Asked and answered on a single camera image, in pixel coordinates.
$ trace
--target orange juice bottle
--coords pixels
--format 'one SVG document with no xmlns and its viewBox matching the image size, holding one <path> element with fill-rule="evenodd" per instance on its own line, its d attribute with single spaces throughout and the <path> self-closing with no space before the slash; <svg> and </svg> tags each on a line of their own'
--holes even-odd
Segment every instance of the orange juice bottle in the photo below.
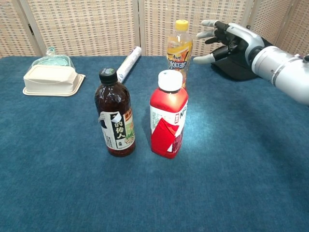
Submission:
<svg viewBox="0 0 309 232">
<path fill-rule="evenodd" d="M 167 59 L 169 69 L 180 71 L 183 75 L 183 88 L 186 87 L 186 79 L 192 54 L 192 37 L 187 32 L 189 22 L 176 20 L 175 33 L 168 38 Z"/>
</svg>

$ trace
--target background wall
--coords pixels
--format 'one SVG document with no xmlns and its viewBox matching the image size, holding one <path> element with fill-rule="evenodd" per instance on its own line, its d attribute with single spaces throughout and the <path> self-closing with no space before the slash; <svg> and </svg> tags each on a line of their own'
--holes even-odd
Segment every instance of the background wall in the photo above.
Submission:
<svg viewBox="0 0 309 232">
<path fill-rule="evenodd" d="M 0 57 L 35 55 L 22 20 L 11 0 L 1 0 L 0 40 Z"/>
<path fill-rule="evenodd" d="M 190 23 L 194 56 L 206 45 L 200 22 L 235 22 L 290 53 L 309 53 L 308 0 L 1 0 L 0 57 L 42 56 L 46 47 L 69 56 L 165 55 L 179 18 Z"/>
</svg>

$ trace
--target dark brown bottle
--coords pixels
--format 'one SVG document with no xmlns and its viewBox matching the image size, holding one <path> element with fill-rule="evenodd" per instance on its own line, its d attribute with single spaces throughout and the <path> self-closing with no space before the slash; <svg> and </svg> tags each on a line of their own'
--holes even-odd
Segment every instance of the dark brown bottle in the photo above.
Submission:
<svg viewBox="0 0 309 232">
<path fill-rule="evenodd" d="M 105 144 L 111 155 L 124 157 L 135 148 L 130 94 L 118 82 L 115 69 L 103 69 L 99 77 L 102 85 L 96 90 L 95 103 Z"/>
</svg>

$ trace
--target black bottle cap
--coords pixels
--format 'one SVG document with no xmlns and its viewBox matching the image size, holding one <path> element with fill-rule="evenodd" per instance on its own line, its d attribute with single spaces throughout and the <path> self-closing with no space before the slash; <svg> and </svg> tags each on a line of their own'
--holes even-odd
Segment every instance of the black bottle cap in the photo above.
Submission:
<svg viewBox="0 0 309 232">
<path fill-rule="evenodd" d="M 116 70 L 113 68 L 102 69 L 98 75 L 104 85 L 112 85 L 118 81 Z"/>
</svg>

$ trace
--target white cylinder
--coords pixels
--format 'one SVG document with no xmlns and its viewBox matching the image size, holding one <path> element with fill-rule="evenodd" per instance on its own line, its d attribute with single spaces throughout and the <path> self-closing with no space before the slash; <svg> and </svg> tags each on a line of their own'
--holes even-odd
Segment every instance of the white cylinder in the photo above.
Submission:
<svg viewBox="0 0 309 232">
<path fill-rule="evenodd" d="M 275 86 L 301 104 L 309 105 L 309 64 L 298 59 L 277 75 Z"/>
<path fill-rule="evenodd" d="M 120 65 L 120 67 L 117 70 L 117 77 L 118 81 L 120 83 L 123 83 L 125 80 L 126 76 L 132 69 L 133 65 L 135 62 L 138 60 L 138 58 L 141 55 L 141 48 L 136 46 L 130 54 L 127 56 L 127 58 L 124 60 L 124 62 Z"/>
<path fill-rule="evenodd" d="M 269 46 L 260 51 L 252 62 L 252 71 L 272 82 L 274 72 L 291 59 L 297 59 L 275 46 Z"/>
</svg>

